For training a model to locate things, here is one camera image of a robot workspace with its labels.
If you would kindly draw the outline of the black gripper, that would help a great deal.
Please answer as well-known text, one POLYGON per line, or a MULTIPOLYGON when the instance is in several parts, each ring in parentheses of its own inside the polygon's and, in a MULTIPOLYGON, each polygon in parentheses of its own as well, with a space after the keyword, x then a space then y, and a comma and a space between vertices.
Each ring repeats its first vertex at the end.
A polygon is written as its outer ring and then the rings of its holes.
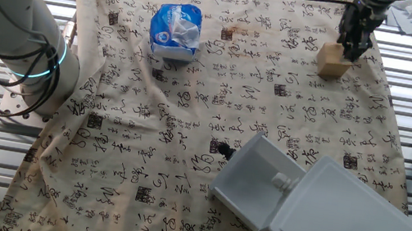
POLYGON ((382 24, 385 9, 386 3, 380 0, 354 0, 346 7, 337 37, 337 43, 345 44, 343 56, 346 60, 358 60, 371 47, 369 35, 382 24))

